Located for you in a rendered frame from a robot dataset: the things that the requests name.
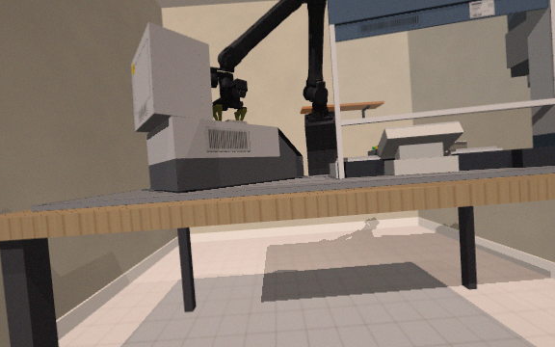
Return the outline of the grey rack with round holes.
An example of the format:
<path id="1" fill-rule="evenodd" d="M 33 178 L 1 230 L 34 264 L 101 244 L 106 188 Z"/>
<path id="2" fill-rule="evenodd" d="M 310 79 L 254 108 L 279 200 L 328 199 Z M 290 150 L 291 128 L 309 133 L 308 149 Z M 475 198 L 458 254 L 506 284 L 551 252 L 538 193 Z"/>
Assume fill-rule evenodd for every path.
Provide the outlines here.
<path id="1" fill-rule="evenodd" d="M 377 149 L 368 151 L 368 156 L 372 156 L 372 155 L 378 155 L 378 157 L 380 157 L 379 151 Z M 390 158 L 395 158 L 395 156 L 385 156 L 385 157 L 380 157 L 380 159 L 381 158 L 382 159 L 390 159 Z"/>

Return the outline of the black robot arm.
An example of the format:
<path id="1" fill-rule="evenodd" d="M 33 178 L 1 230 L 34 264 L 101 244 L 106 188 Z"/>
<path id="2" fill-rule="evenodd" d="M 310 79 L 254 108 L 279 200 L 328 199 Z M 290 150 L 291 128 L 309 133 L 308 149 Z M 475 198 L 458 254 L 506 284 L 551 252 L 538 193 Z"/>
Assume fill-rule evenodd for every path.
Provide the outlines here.
<path id="1" fill-rule="evenodd" d="M 279 0 L 243 35 L 218 55 L 220 68 L 210 67 L 211 88 L 220 86 L 220 97 L 240 101 L 248 91 L 247 81 L 233 79 L 234 68 L 301 4 L 308 10 L 308 77 L 303 95 L 312 103 L 308 122 L 332 120 L 327 107 L 328 90 L 323 80 L 324 16 L 327 0 Z M 224 69 L 223 69 L 224 68 Z M 217 71 L 220 70 L 220 71 Z M 226 71 L 226 72 L 222 72 Z M 230 83 L 231 82 L 231 83 Z M 317 105 L 318 104 L 318 105 Z"/>

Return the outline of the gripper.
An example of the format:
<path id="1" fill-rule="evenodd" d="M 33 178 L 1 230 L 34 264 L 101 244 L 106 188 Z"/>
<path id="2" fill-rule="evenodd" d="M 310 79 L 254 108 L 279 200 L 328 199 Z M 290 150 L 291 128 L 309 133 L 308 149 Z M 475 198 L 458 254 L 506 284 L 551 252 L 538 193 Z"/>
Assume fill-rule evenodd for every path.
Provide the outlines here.
<path id="1" fill-rule="evenodd" d="M 225 98 L 218 98 L 213 102 L 213 117 L 215 120 L 222 121 L 222 112 L 227 111 L 228 108 L 238 109 L 237 112 L 234 113 L 236 120 L 243 120 L 245 114 L 247 113 L 247 107 L 243 107 L 243 101 L 225 99 Z M 218 105 L 217 105 L 218 104 Z M 217 113 L 218 112 L 218 117 Z M 241 118 L 240 118 L 241 115 Z"/>

